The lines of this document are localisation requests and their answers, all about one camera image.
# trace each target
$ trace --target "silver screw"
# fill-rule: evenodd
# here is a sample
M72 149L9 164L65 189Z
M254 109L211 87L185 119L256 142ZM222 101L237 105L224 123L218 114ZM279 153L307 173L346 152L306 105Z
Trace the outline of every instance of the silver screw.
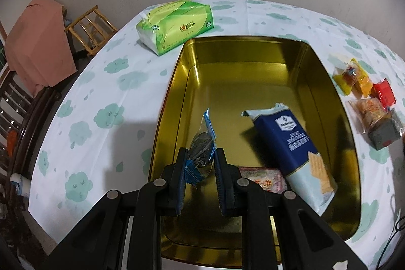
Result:
M289 200L295 199L296 196L297 196L297 195L295 194L295 192L294 192L294 191L291 191L291 190L288 190L288 191L286 191L286 192L284 193L284 197L286 197L286 198L289 199Z
M166 184L166 180L164 178L157 178L155 181L153 181L153 184L155 186L164 186Z
M117 190L110 190L109 192L107 192L107 198L109 199L115 199L119 196L119 193Z
M249 180L246 178L240 178L236 183L240 186L248 186L249 185Z

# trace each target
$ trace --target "red candy wrapper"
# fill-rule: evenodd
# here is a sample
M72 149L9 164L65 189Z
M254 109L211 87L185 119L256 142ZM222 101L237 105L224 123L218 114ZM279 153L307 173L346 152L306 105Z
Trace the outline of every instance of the red candy wrapper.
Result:
M286 181L277 168L239 167L239 170L242 177L256 182L264 190L275 193L287 190Z
M386 78L381 83L373 84L373 94L378 97L378 100L387 111L388 107L396 104L394 93Z

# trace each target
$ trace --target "tissue brand logo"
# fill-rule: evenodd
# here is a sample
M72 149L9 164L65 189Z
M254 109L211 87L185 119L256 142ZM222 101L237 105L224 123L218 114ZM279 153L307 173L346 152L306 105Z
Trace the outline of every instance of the tissue brand logo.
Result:
M282 131L292 131L297 127L297 124L290 116L281 116L280 118L276 119L276 123L279 125Z
M187 31L188 29L191 29L192 27L194 27L196 23L194 21L191 21L189 23L186 23L185 25L180 26L180 30L181 31Z

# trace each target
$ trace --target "green tissue package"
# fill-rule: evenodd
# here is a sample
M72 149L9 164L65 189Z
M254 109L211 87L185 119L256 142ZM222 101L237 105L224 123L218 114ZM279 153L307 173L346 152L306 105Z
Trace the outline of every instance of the green tissue package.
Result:
M214 27L210 6L190 0L167 3L140 15L139 38L159 56Z

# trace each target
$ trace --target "snack package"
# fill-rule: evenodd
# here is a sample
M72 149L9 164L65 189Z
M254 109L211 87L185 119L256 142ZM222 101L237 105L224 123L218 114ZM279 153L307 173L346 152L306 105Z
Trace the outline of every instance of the snack package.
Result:
M139 38L159 56L214 27L210 6L190 0L167 3L140 15Z
M322 156L282 103L271 109L245 110L265 140L292 190L322 215L335 196L337 185L325 167Z
M403 123L399 119L395 109L391 109L370 127L367 135L373 147L376 150L380 150L399 140L403 132Z
M381 83L373 84L373 94L380 100L385 110L396 104L394 93L388 80L385 78Z
M188 149L186 161L186 183L197 186L211 171L213 156L216 149L215 132L209 120L209 109L204 111L200 129L195 134Z
M368 131L370 126L387 114L381 102L376 98L349 100L348 102L363 124L363 131Z
M364 97L368 97L373 88L373 83L367 72L365 72L355 58L351 59L343 73L333 75L333 80L339 85L345 95L349 95L352 87L356 86Z
M242 177L256 182L264 190L274 193L283 193L287 190L287 183L278 168L239 166L239 170Z

